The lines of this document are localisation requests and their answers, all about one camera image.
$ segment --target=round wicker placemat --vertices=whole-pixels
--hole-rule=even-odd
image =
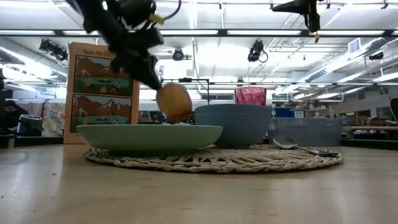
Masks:
[[[115,156],[108,150],[89,149],[84,153],[84,157],[99,163],[133,169],[216,172],[218,174],[314,169],[344,161],[341,154],[320,157],[300,149],[284,150],[268,145],[252,146],[250,149],[208,147],[191,154],[156,157]]]

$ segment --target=ceiling light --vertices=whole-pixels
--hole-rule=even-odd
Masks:
[[[341,80],[338,80],[337,82],[338,82],[338,83],[348,82],[348,81],[354,80],[355,78],[360,77],[361,75],[362,75],[362,74],[360,74],[360,73],[357,73],[357,74],[354,74],[354,75],[350,75],[350,76],[345,77],[345,78],[343,78],[343,79],[341,79]]]
[[[387,85],[387,86],[391,86],[391,85],[398,85],[398,83],[378,83],[378,85]]]
[[[4,77],[6,77],[8,80],[20,80],[20,81],[25,81],[25,82],[29,82],[29,81],[39,82],[39,81],[41,81],[41,80],[39,80],[36,77],[30,76],[30,75],[26,75],[26,74],[23,74],[21,72],[17,72],[15,70],[7,68],[7,67],[4,67],[2,69],[2,73],[3,73]]]
[[[26,84],[26,85],[57,85],[57,86],[65,86],[65,85],[67,85],[67,83],[66,82],[57,82],[57,83],[55,83],[55,82],[45,82],[45,81],[42,81],[42,82],[20,82],[20,81],[12,81],[12,80],[10,80],[10,79],[6,79],[6,80],[4,80],[4,82],[5,82],[5,84],[14,84],[14,85],[16,85],[16,84]]]
[[[28,57],[25,57],[23,55],[17,54],[11,50],[5,49],[4,47],[0,47],[0,50],[5,51],[6,53],[18,58],[19,60],[23,61],[25,65],[12,65],[13,67],[19,68],[21,70],[26,70],[29,73],[33,73],[36,77],[42,77],[42,78],[48,78],[48,77],[53,77],[51,74],[53,74],[53,70],[49,68],[48,66],[45,66],[39,62],[36,62],[35,60],[32,60]],[[59,74],[67,77],[67,74],[63,72],[56,71]]]
[[[301,30],[228,30],[228,35],[300,35]]]
[[[329,103],[332,103],[332,102],[344,102],[343,100],[320,100],[319,102],[329,102]]]
[[[354,93],[354,92],[356,92],[358,90],[362,90],[363,88],[364,87],[359,87],[359,88],[355,88],[355,89],[352,89],[352,90],[348,90],[348,91],[344,92],[344,94]]]
[[[267,59],[264,61],[260,60],[260,56],[262,54],[267,55]],[[266,63],[268,61],[268,54],[265,53],[264,51],[264,44],[262,43],[262,40],[256,40],[253,44],[253,46],[250,48],[249,51],[249,56],[248,56],[248,61],[249,62],[261,62],[261,63]]]
[[[161,30],[162,35],[216,35],[218,30]]]
[[[63,33],[65,35],[100,35],[97,31],[87,34],[85,30],[64,30]]]
[[[387,80],[392,80],[398,78],[398,72],[396,73],[392,73],[392,74],[388,74],[388,75],[383,75],[379,78],[375,78],[374,80],[372,80],[372,82],[383,82],[383,81],[387,81]]]
[[[317,96],[317,99],[327,99],[339,95],[340,93],[325,93]]]
[[[302,93],[302,94],[299,94],[299,95],[295,96],[294,99],[295,100],[299,100],[299,99],[302,99],[304,97],[313,96],[315,94],[317,94],[317,93]]]
[[[0,1],[0,7],[9,7],[15,9],[53,9],[57,7],[70,7],[69,4],[56,3],[52,4],[49,2],[29,2],[29,1]]]
[[[22,84],[21,85],[8,84],[8,85],[11,86],[11,87],[14,87],[14,88],[20,88],[22,90],[33,91],[33,92],[36,91],[35,88],[33,88],[31,86],[28,86],[28,85],[22,85]]]
[[[0,30],[0,35],[55,35],[52,30]]]
[[[320,30],[319,35],[381,35],[384,30]]]
[[[350,86],[366,86],[366,85],[373,85],[373,83],[337,83],[337,85],[350,85]]]
[[[298,85],[303,85],[303,86],[307,86],[307,85],[323,85],[323,86],[327,86],[327,85],[332,85],[332,83],[297,83]]]

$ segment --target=light blue bowl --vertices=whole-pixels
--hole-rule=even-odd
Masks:
[[[199,125],[224,127],[218,147],[246,148],[262,142],[269,129],[272,108],[244,104],[218,104],[195,110]]]

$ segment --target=wooden table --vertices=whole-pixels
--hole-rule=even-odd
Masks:
[[[0,150],[0,223],[397,223],[398,152],[341,147],[344,165],[284,174],[129,170],[86,146]]]

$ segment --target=metal spoon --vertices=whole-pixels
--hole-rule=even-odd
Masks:
[[[300,146],[297,145],[297,143],[293,139],[291,139],[291,138],[289,138],[287,136],[283,136],[283,135],[275,136],[272,141],[274,142],[274,144],[276,146],[279,146],[282,149],[291,149],[293,147],[296,147],[296,148],[303,149],[305,151],[311,152],[312,154],[318,155],[318,156],[335,156],[335,155],[338,155],[338,152],[324,152],[324,151],[321,151],[321,150],[307,149],[307,148],[304,148],[304,147],[300,147]]]

